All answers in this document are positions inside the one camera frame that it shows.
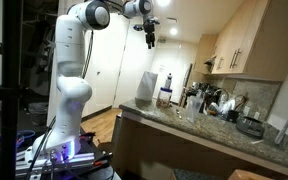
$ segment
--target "wooden floor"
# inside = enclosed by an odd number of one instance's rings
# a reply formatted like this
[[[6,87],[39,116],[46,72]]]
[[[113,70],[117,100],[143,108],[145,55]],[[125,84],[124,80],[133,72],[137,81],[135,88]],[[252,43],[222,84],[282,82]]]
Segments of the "wooden floor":
[[[116,115],[121,112],[121,109],[110,109],[100,115],[84,121],[81,126],[85,132],[96,133],[96,136],[93,139],[96,146],[98,146],[100,143],[110,143],[112,140]]]

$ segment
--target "wall light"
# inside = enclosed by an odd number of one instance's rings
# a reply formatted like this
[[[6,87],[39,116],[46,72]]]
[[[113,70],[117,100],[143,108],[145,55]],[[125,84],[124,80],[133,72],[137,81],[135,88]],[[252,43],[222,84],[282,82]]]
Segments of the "wall light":
[[[176,34],[177,34],[177,29],[176,29],[176,28],[172,28],[172,29],[170,30],[170,33],[171,33],[172,35],[176,35]]]
[[[165,7],[170,4],[171,0],[157,0],[157,4],[159,4],[161,7]]]

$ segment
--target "wooden cabinet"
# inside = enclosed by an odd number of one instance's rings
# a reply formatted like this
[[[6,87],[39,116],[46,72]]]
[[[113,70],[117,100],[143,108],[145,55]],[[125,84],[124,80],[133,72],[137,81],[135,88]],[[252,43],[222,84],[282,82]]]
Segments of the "wooden cabinet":
[[[288,1],[245,0],[216,47],[212,74],[283,81],[288,73]]]
[[[217,34],[203,34],[197,45],[194,71],[210,74],[211,66],[204,64],[214,54]]]

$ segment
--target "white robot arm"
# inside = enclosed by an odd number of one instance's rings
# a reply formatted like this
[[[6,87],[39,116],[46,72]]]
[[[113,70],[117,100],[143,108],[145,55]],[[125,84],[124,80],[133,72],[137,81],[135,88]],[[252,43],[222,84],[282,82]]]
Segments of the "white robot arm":
[[[38,160],[56,156],[57,161],[71,159],[80,150],[79,130],[84,104],[91,98],[90,85],[81,78],[85,64],[84,33],[86,30],[102,30],[110,23],[110,1],[92,0],[74,5],[67,15],[58,17],[56,22],[55,43],[57,55],[57,88],[61,92],[61,101],[56,113],[56,122],[52,130],[37,138],[29,151],[25,152],[25,161],[34,158],[41,143],[43,146]],[[127,18],[143,17],[143,25],[137,30],[146,33],[148,48],[154,47],[154,24],[152,0],[132,0],[123,5],[122,13]]]

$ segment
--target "kitchen counter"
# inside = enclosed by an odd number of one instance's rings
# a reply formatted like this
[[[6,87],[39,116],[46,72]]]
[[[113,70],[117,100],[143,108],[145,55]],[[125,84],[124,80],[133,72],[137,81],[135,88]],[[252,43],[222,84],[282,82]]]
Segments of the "kitchen counter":
[[[241,151],[243,153],[276,163],[288,168],[288,151],[285,151],[264,136],[262,142],[238,132],[235,124],[213,116],[199,114],[194,122],[186,119],[186,109],[180,107],[156,107],[155,100],[150,103],[131,100],[120,105],[124,112],[129,112],[147,120],[174,128],[181,132]]]

